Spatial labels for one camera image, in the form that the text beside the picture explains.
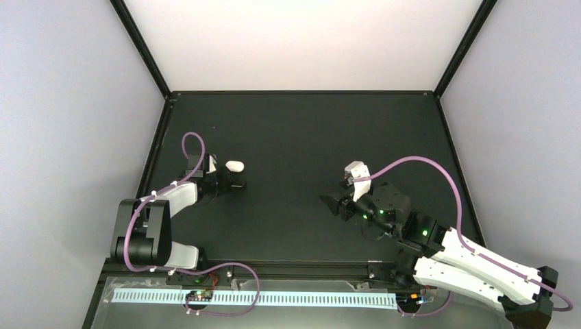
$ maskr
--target black metal frame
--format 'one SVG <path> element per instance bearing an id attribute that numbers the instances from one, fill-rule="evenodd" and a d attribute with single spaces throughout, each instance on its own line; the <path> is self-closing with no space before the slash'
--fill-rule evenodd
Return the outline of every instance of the black metal frame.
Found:
<path id="1" fill-rule="evenodd" d="M 472 22 L 470 22 L 470 25 L 468 25 L 468 29 L 466 30 L 466 33 L 464 33 L 464 36 L 458 45 L 458 48 L 456 48 L 456 52 L 454 52 L 452 60 L 450 60 L 450 63 L 446 67 L 446 71 L 444 71 L 440 82 L 438 82 L 438 86 L 436 86 L 436 89 L 434 89 L 434 94 L 436 94 L 437 99 L 440 99 L 442 95 L 444 95 L 448 84 L 450 84 L 452 81 L 454 74 L 456 74 L 456 71 L 460 67 L 462 60 L 468 53 L 468 49 L 470 49 L 470 46 L 476 39 L 478 32 L 480 32 L 484 22 L 486 22 L 486 19 L 489 17 L 489 14 L 494 8 L 496 1 L 497 0 L 483 0 L 483 2 L 480 4 L 480 7 L 476 11 L 476 15 L 474 15 Z"/>
<path id="2" fill-rule="evenodd" d="M 115 11 L 117 12 L 119 19 L 121 19 L 123 26 L 125 26 L 125 29 L 129 34 L 129 37 L 131 37 L 131 40 L 133 40 L 135 48 L 137 48 L 137 51 L 139 51 L 139 55 L 143 59 L 145 66 L 147 66 L 147 69 L 151 73 L 153 80 L 155 80 L 156 84 L 158 85 L 158 88 L 160 89 L 162 96 L 164 98 L 169 97 L 171 91 L 169 90 L 169 87 L 167 86 L 167 83 L 163 78 L 160 68 L 156 64 L 156 61 L 153 59 L 153 56 L 149 51 L 149 48 L 147 48 L 145 40 L 143 40 L 143 37 L 141 36 L 139 29 L 137 28 L 137 24 L 135 24 L 133 17 L 131 17 L 129 9 L 127 8 L 127 5 L 125 4 L 124 0 L 110 0 L 110 1 L 111 4 L 113 5 L 113 8 L 115 8 Z"/>
<path id="3" fill-rule="evenodd" d="M 151 52 L 149 52 L 149 49 L 147 48 L 147 45 L 145 44 L 145 41 L 144 41 L 143 37 L 141 36 L 141 33 L 139 32 L 137 25 L 135 24 L 135 21 L 131 17 L 131 14 L 129 13 L 129 10 L 127 9 L 125 2 L 123 0 L 110 0 L 110 1 L 111 1 L 111 4 L 113 5 L 114 9 L 116 10 L 119 18 L 123 22 L 123 25 L 125 26 L 125 28 L 127 30 L 127 33 L 129 34 L 129 36 L 133 40 L 135 47 L 139 51 L 139 54 L 141 55 L 143 62 L 145 63 L 145 65 L 149 69 L 151 76 L 153 77 L 156 84 L 158 85 L 160 92 L 162 93 L 163 97 L 165 98 L 165 104 L 164 104 L 164 107 L 162 109 L 161 117 L 160 117 L 158 126 L 156 128 L 156 133 L 155 133 L 155 136 L 153 138 L 153 142 L 151 144 L 151 149 L 149 150 L 149 155 L 147 156 L 145 168 L 144 168 L 144 171 L 143 171 L 140 183 L 139 183 L 139 187 L 137 190 L 137 194 L 136 194 L 136 197 L 141 197 L 141 196 L 145 195 L 145 193 L 149 189 L 149 184 L 151 182 L 151 176 L 153 174 L 154 168 L 156 167 L 161 144 L 162 144 L 163 138 L 166 134 L 168 124 L 169 124 L 169 121 L 171 118 L 173 104 L 176 101 L 175 98 L 178 96 L 178 94 L 182 94 L 182 93 L 184 93 L 184 94 L 191 94 L 191 93 L 223 94 L 225 92 L 223 92 L 223 91 L 180 91 L 180 92 L 174 91 L 174 92 L 171 92 L 169 87 L 167 86 L 155 60 L 153 59 Z M 456 168 L 460 174 L 460 183 L 462 184 L 462 187 L 464 188 L 464 191 L 465 191 L 466 196 L 467 196 L 466 201 L 468 203 L 468 209 L 469 209 L 472 217 L 474 218 L 474 226 L 475 226 L 477 238 L 478 238 L 478 240 L 480 240 L 477 242 L 479 242 L 481 245 L 484 245 L 482 231 L 481 231 L 480 226 L 478 224 L 478 220 L 476 219 L 474 207 L 472 205 L 472 201 L 471 201 L 471 198 L 470 198 L 469 193 L 468 193 L 468 189 L 467 189 L 464 175 L 462 173 L 462 169 L 460 168 L 458 154 L 456 153 L 456 149 L 454 147 L 454 142 L 453 142 L 452 136 L 449 132 L 449 128 L 448 128 L 448 124 L 446 122 L 444 111 L 443 111 L 442 105 L 440 103 L 440 98 L 442 97 L 443 93 L 445 92 L 445 89 L 447 88 L 448 84 L 451 82 L 454 74 L 456 73 L 456 71 L 458 70 L 458 68 L 460 66 L 460 63 L 462 62 L 462 59 L 466 56 L 468 49 L 472 45 L 476 36 L 478 35 L 478 32 L 482 28 L 486 18 L 490 14 L 490 12 L 493 9 L 496 2 L 497 2 L 497 0 L 483 0 L 483 2 L 480 4 L 478 11 L 476 12 L 472 22 L 470 23 L 468 30 L 466 31 L 464 37 L 462 38 L 456 52 L 454 53 L 454 56 L 452 57 L 452 60 L 448 64 L 448 66 L 447 66 L 444 74 L 442 75 L 442 78 L 440 79 L 440 82 L 438 83 L 438 86 L 436 87 L 434 94 L 433 94 L 434 101 L 436 102 L 436 105 L 437 105 L 438 110 L 440 112 L 442 123 L 445 127 L 445 130 L 446 130 L 448 143 L 449 143 L 450 148 L 451 148 L 451 152 L 452 152 L 452 156 L 454 158 L 454 162 L 456 164 Z M 342 91 L 333 91 L 333 90 L 329 90 L 329 91 L 326 91 L 326 90 L 323 90 L 323 91 L 313 91 L 313 90 L 307 90 L 307 91 L 305 91 L 305 90 L 266 91 L 266 90 L 261 90 L 261 91 L 252 91 L 252 90 L 249 90 L 249 91 L 239 91 L 239 92 L 228 91 L 226 93 L 244 93 L 244 94 L 252 94 L 252 93 L 254 93 L 254 94 L 257 94 L 257 93 L 260 93 L 260 94 L 267 94 L 267 93 L 289 93 L 289 94 L 293 94 L 293 93 L 303 93 L 303 94 L 304 93 L 327 93 L 327 94 L 333 94 L 333 93 L 343 93 L 343 94 L 344 93 L 354 93 L 354 94 L 357 94 L 357 93 L 423 93 L 424 95 L 428 95 L 428 93 L 431 93 L 431 92 L 430 91 L 409 91 L 409 90 L 406 90 L 406 91 L 391 91 L 391 90 L 386 90 L 386 91 L 383 91 L 383 90 L 371 90 L 371 91 L 370 90 L 368 90 L 368 91 L 363 91 L 363 90 L 353 90 L 353 91 L 343 91 L 343 90 Z M 212 260 L 208 260 L 208 263 L 210 266 L 217 265 L 217 264 L 214 264 L 214 262 Z M 294 280 L 329 280 L 329 279 L 337 280 L 337 279 L 344 279 L 344 280 L 347 280 L 350 282 L 370 282 L 370 284 L 372 284 L 373 287 L 389 288 L 390 291 L 393 291 L 393 292 L 406 292 L 407 291 L 405 289 L 398 289 L 397 287 L 395 287 L 389 283 L 381 281 L 381 279 L 377 279 L 377 277 L 375 277 L 374 279 L 369 279 L 369 274 L 374 270 L 377 271 L 378 270 L 377 267 L 383 266 L 381 264 L 345 263 L 342 265 L 338 265 L 337 263 L 323 264 L 320 262 L 316 262 L 316 263 L 306 262 L 306 263 L 294 263 L 294 264 L 284 263 L 284 264 L 282 264 L 282 263 L 276 263 L 276 262 L 273 263 L 273 262 L 262 262 L 262 261 L 256 261 L 256 262 L 250 262 L 250 263 L 246 262 L 246 263 L 247 263 L 247 265 L 255 268 L 260 273 L 260 275 L 264 278 L 285 279 L 285 280 L 288 280 L 288 279 L 294 279 Z M 99 276 L 99 279 L 97 281 L 97 285 L 95 287 L 95 292 L 93 293 L 93 297 L 90 301 L 87 315 L 86 315 L 85 321 L 83 323 L 83 328 L 90 328 L 91 327 L 93 319 L 95 318 L 95 312 L 96 312 L 97 307 L 99 305 L 101 293 L 105 287 L 105 283 L 106 283 L 107 278 L 110 276 L 162 277 L 162 276 L 166 276 L 166 273 L 162 273 L 162 272 L 134 273 L 134 272 L 130 272 L 124 265 L 112 263 L 110 259 L 107 259 L 105 261 L 105 264 L 103 265 L 103 269 L 101 270 L 101 275 Z M 244 280 L 245 278 L 250 278 L 250 277 L 249 277 L 249 275 L 247 275 L 247 273 L 245 273 L 243 271 L 241 271 L 241 272 L 235 271 L 234 278 L 240 278 L 240 279 Z"/>

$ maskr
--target led light strip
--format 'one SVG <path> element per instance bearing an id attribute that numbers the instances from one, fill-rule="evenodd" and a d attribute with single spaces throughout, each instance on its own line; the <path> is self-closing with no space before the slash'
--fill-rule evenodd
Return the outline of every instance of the led light strip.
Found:
<path id="1" fill-rule="evenodd" d="M 191 290 L 116 288 L 112 303 L 181 304 Z M 190 301 L 190 305 L 241 305 L 252 303 L 255 291 L 216 290 L 211 301 Z M 394 293 L 319 293 L 261 291 L 257 306 L 316 306 L 397 309 Z"/>

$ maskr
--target black tabletop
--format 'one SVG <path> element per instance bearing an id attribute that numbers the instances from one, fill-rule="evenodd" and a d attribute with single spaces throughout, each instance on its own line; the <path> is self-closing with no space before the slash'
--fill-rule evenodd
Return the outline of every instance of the black tabletop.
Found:
<path id="1" fill-rule="evenodd" d="M 175 102 L 149 190 L 185 166 L 181 139 L 198 132 L 218 160 L 245 163 L 247 188 L 187 208 L 172 219 L 173 239 L 213 260 L 393 261 L 394 240 L 364 240 L 361 219 L 333 217 L 319 195 L 340 191 L 343 169 L 361 160 L 376 172 L 404 156 L 443 165 L 460 186 L 446 129 L 431 93 L 174 93 Z M 196 138 L 187 148 L 200 150 Z M 402 164 L 382 176 L 413 208 L 455 226 L 454 196 L 434 168 Z M 462 232 L 477 239 L 463 202 Z"/>

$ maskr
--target white ceiling panel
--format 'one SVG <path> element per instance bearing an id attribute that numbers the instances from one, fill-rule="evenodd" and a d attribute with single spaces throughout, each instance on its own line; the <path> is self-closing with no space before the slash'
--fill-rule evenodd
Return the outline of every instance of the white ceiling panel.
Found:
<path id="1" fill-rule="evenodd" d="M 171 90 L 433 90 L 479 0 L 125 0 Z"/>

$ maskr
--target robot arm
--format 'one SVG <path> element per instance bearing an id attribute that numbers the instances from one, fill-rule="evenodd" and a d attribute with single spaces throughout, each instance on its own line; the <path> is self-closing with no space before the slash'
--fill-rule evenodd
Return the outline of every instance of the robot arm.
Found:
<path id="1" fill-rule="evenodd" d="M 199 154 L 189 156 L 184 177 L 191 174 L 199 157 Z M 171 218 L 203 198 L 214 198 L 232 189 L 245 187 L 246 183 L 237 179 L 237 173 L 243 169 L 244 164 L 241 162 L 229 161 L 221 166 L 216 156 L 205 154 L 201 167 L 188 181 L 179 185 L 174 182 L 175 187 L 158 194 L 141 210 L 129 241 L 128 255 L 131 262 L 174 269 L 197 268 L 202 256 L 200 249 L 172 240 Z M 119 204 L 111 243 L 111 257 L 119 263 L 124 262 L 123 246 L 130 219 L 138 205 L 145 200 L 145 197 L 125 199 Z"/>
<path id="2" fill-rule="evenodd" d="M 558 273 L 550 267 L 539 269 L 509 261 L 462 237 L 474 252 L 458 240 L 455 229 L 411 209 L 411 200 L 392 184 L 358 184 L 355 178 L 369 175 L 362 162 L 345 168 L 344 193 L 322 195 L 334 215 L 349 220 L 354 215 L 385 231 L 398 240 L 400 252 L 396 275 L 411 277 L 413 282 L 443 287 L 480 300 L 500 312 L 514 324 L 525 328 L 545 328 L 552 315 L 551 293 L 530 280 L 556 287 Z M 479 257 L 483 253 L 497 262 L 527 276 L 516 276 Z"/>

